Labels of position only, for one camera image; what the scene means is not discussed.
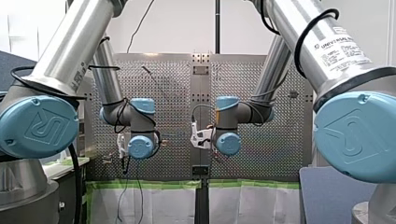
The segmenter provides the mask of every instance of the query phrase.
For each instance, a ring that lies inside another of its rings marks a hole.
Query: pegboard
[[[209,103],[214,104],[220,95],[237,95],[246,100],[254,91],[264,58],[211,55],[210,81],[199,84],[205,87],[205,91],[209,90]],[[198,150],[191,148],[190,143],[191,85],[195,85],[191,84],[192,60],[190,54],[115,55],[115,62],[121,68],[119,79],[124,95],[155,100],[158,130],[163,139],[169,141],[154,158],[139,164],[131,160],[129,177],[136,176],[138,165],[141,178],[192,179],[191,165],[196,164],[196,158],[191,151]],[[142,66],[146,66],[151,75]],[[297,99],[288,97],[290,91],[299,92]],[[295,180],[299,169],[310,160],[311,94],[305,80],[291,69],[277,97],[275,120],[261,128],[240,125],[243,140],[240,153],[229,159],[213,154],[209,160],[210,177]],[[118,159],[117,135],[113,127],[99,119],[100,108],[101,101],[93,82],[89,112],[92,126],[91,129],[87,127],[86,132],[93,132],[96,156],[88,166],[87,177],[89,180],[124,178]]]
[[[221,95],[248,100],[263,67],[261,56],[214,55],[211,60],[213,104]],[[290,92],[297,91],[297,98]],[[290,67],[276,97],[275,118],[262,127],[240,124],[240,152],[227,158],[212,154],[211,178],[298,180],[299,170],[310,161],[312,89]]]
[[[168,140],[155,157],[131,160],[129,177],[154,180],[191,179],[190,163],[190,55],[119,54],[115,63],[120,67],[119,80],[128,99],[148,97],[155,101],[157,129]],[[142,66],[147,67],[149,74]],[[87,170],[90,180],[125,178],[121,171],[114,127],[99,119],[102,107],[96,85],[92,84],[91,132],[94,133],[96,156]]]

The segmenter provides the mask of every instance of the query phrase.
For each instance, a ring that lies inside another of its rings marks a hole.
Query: cable
[[[269,18],[269,20],[270,20],[271,24],[273,25],[273,27],[271,27],[271,26],[268,24],[267,20],[265,19],[265,15],[264,15],[264,0],[262,0],[262,10],[260,11],[260,16],[262,17],[262,23],[264,23],[264,26],[267,27],[267,29],[268,29],[269,31],[271,31],[272,33],[274,33],[274,34],[276,34],[276,35],[280,35],[279,31],[277,31],[277,30],[274,28],[274,25],[273,25],[271,19]]]
[[[121,70],[120,67],[118,66],[105,66],[105,65],[90,65],[88,66],[88,69],[92,70],[93,68],[99,68],[99,69],[114,69],[115,71]]]
[[[126,129],[126,125],[124,125],[120,130],[117,130],[117,126],[118,126],[119,124],[121,124],[120,118],[121,118],[121,116],[122,116],[122,113],[123,113],[123,111],[125,110],[125,107],[129,104],[128,98],[125,97],[125,98],[123,99],[123,101],[124,101],[123,106],[120,106],[120,107],[119,107],[119,110],[117,111],[117,119],[116,119],[116,123],[114,124],[114,133],[121,133],[122,131],[124,131],[124,130]]]
[[[192,113],[191,113],[191,121],[192,122],[195,122],[195,116],[194,116],[194,114],[195,114],[195,110],[198,108],[198,107],[207,107],[207,108],[211,108],[211,109],[216,109],[214,106],[212,106],[212,105],[196,105],[195,107],[194,107],[194,109],[192,110]]]
[[[161,139],[161,133],[159,131],[157,131],[157,130],[155,130],[154,132],[155,132],[155,134],[157,134],[158,146],[155,149],[155,151],[149,157],[146,158],[146,160],[150,159],[150,158],[153,158],[157,154],[157,152],[160,150],[161,144],[163,143],[163,140]]]
[[[254,123],[254,124],[253,124],[254,126],[261,127],[262,125],[264,125],[264,123],[265,123],[264,117],[262,116],[262,113],[260,113],[260,111],[256,108],[256,106],[252,106],[250,103],[244,102],[244,101],[241,101],[240,103],[241,103],[241,104],[244,104],[244,105],[247,105],[248,107],[250,107],[250,109],[254,110],[257,114],[260,115],[260,118],[261,118],[261,120],[262,120],[262,123],[260,123],[260,124]]]
[[[64,98],[64,99],[71,99],[71,100],[86,100],[87,99],[87,97],[85,97],[85,96],[70,96],[70,95],[59,93],[56,91],[44,90],[44,89],[35,87],[35,86],[29,84],[28,82],[26,82],[25,80],[23,80],[21,77],[18,77],[18,75],[16,74],[17,72],[20,72],[20,71],[33,70],[33,69],[35,69],[34,66],[21,66],[21,67],[13,68],[10,73],[11,73],[12,77],[14,77],[16,80],[18,80],[23,86],[30,88],[34,91],[43,92],[48,95],[52,95],[52,96],[56,96],[56,97]]]
[[[151,117],[147,116],[145,113],[143,113],[142,111],[140,111],[139,109],[136,108],[136,106],[134,106],[133,104],[129,103],[129,105],[137,112],[139,113],[141,116],[145,117],[146,119],[150,120],[152,122],[152,124],[155,126],[157,126],[157,122],[155,122],[154,119],[152,119]]]
[[[265,96],[265,95],[267,95],[267,94],[273,93],[274,91],[276,91],[277,89],[279,89],[279,88],[283,85],[283,83],[284,83],[285,80],[286,80],[286,77],[287,77],[287,75],[285,75],[285,76],[282,78],[282,80],[281,80],[272,90],[267,91],[267,92],[264,92],[264,93],[261,93],[261,94],[258,94],[258,95],[252,95],[252,96],[250,96],[250,97],[262,97],[262,96]]]
[[[129,53],[129,49],[131,48],[131,46],[132,46],[132,42],[134,42],[134,36],[137,34],[137,32],[139,31],[139,29],[140,29],[140,26],[142,25],[142,23],[143,23],[143,21],[144,21],[144,19],[146,18],[146,16],[148,15],[148,13],[149,13],[149,9],[151,8],[151,5],[154,3],[154,0],[151,0],[151,2],[149,3],[149,5],[148,5],[148,9],[146,9],[146,12],[145,12],[145,14],[143,15],[143,17],[142,17],[142,19],[140,20],[140,22],[139,22],[139,25],[137,25],[137,28],[136,28],[136,30],[134,31],[134,33],[132,34],[132,36],[131,36],[131,40],[130,40],[130,42],[129,42],[129,46],[128,46],[128,49],[126,50],[126,53]]]
[[[118,220],[119,220],[120,222],[122,222],[122,219],[121,219],[121,217],[120,217],[120,202],[121,202],[122,196],[124,195],[125,191],[128,189],[128,180],[129,180],[129,177],[128,177],[127,174],[128,174],[128,170],[129,170],[129,162],[130,162],[130,161],[131,161],[131,157],[128,157],[128,161],[127,161],[127,164],[126,164],[126,169],[122,171],[122,173],[123,173],[124,175],[126,175],[126,182],[125,182],[125,188],[124,188],[124,190],[122,191],[122,193],[121,193],[121,195],[120,195],[120,197],[119,197],[119,203],[118,203],[118,206],[117,206],[117,217],[116,217],[116,220],[115,220],[115,224],[117,224]]]
[[[309,22],[308,25],[306,25],[305,29],[303,30],[303,32],[301,33],[300,37],[297,40],[296,48],[294,50],[294,63],[296,65],[297,71],[304,78],[306,78],[306,76],[303,71],[303,68],[301,67],[301,63],[300,63],[301,49],[303,47],[304,40],[305,40],[306,36],[309,34],[309,32],[312,30],[312,28],[314,28],[319,21],[321,21],[325,18],[331,17],[332,15],[329,15],[331,13],[333,13],[334,18],[336,20],[338,20],[338,18],[340,16],[340,12],[335,8],[327,9],[327,10],[323,11],[322,13],[320,13],[317,17],[315,17],[311,22]]]
[[[70,152],[70,157],[72,158],[73,169],[76,178],[76,204],[75,204],[76,211],[75,211],[74,223],[78,224],[79,216],[81,214],[81,204],[82,204],[82,183],[81,183],[82,177],[81,177],[81,171],[79,170],[77,152],[73,144],[70,144],[69,152]]]
[[[139,179],[139,166],[140,166],[140,162],[138,161],[137,165],[136,165],[136,180],[137,180],[137,185],[139,186],[139,189],[140,189],[140,196],[141,196],[141,201],[142,201],[142,205],[141,205],[142,214],[140,215],[140,220],[139,220],[138,224],[142,223],[143,212],[144,212],[144,204],[143,204],[144,198],[143,198],[142,185],[140,184],[140,179]]]
[[[105,36],[102,38],[102,40],[99,43],[99,46],[101,46],[103,43],[105,43],[105,41],[110,41],[110,37],[109,36]],[[115,71],[119,71],[121,70],[120,67],[118,66],[108,66],[108,65],[89,65],[88,69],[92,70],[93,68],[97,68],[97,69],[113,69]]]

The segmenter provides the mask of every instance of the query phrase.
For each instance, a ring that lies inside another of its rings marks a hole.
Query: white wall
[[[124,53],[150,0],[127,3],[107,34],[115,52]],[[273,35],[249,1],[221,1],[221,53],[267,54]],[[215,51],[214,0],[156,0],[130,52],[193,53]]]
[[[0,0],[0,50],[37,61],[64,12],[64,0]]]

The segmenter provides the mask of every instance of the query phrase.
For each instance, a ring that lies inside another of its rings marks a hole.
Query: robotic arm
[[[362,181],[396,182],[392,135],[396,92],[375,85],[395,75],[396,68],[374,65],[339,25],[338,11],[325,10],[318,0],[251,2],[272,20],[280,35],[251,99],[245,103],[234,96],[217,99],[213,147],[232,156],[241,147],[238,123],[272,119],[276,87],[293,54],[298,71],[318,95],[314,137],[325,159],[343,174]]]
[[[19,78],[21,83],[9,89],[0,105],[4,127],[0,146],[4,153],[39,159],[67,148],[78,131],[76,99],[80,98],[75,95],[87,69],[91,69],[103,102],[101,118],[113,126],[131,126],[128,150],[132,157],[151,155],[160,139],[154,129],[154,101],[123,98],[108,38],[102,38],[111,18],[120,15],[125,3],[81,0],[70,7],[33,73]]]
[[[276,89],[293,54],[297,69],[318,95],[314,136],[322,155],[346,175],[375,183],[396,182],[396,92],[378,86],[367,91],[365,86],[395,75],[396,68],[375,66],[338,24],[338,12],[324,10],[319,0],[250,1],[272,20],[280,36],[251,99],[240,102],[234,96],[220,96],[215,130],[193,132],[191,141],[198,139],[196,146],[213,145],[226,155],[236,154],[241,147],[238,123],[273,118]],[[76,92],[89,68],[103,102],[101,118],[113,126],[131,126],[128,153],[132,157],[152,155],[161,142],[155,133],[154,102],[123,98],[117,67],[103,38],[111,18],[121,14],[125,3],[78,0],[70,7],[33,73],[17,78],[0,104],[2,158],[44,158],[74,141],[80,99]],[[205,141],[209,131],[210,143]]]

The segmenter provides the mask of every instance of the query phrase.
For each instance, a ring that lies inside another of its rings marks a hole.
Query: vertical metal pole
[[[216,0],[216,54],[220,54],[220,0]]]

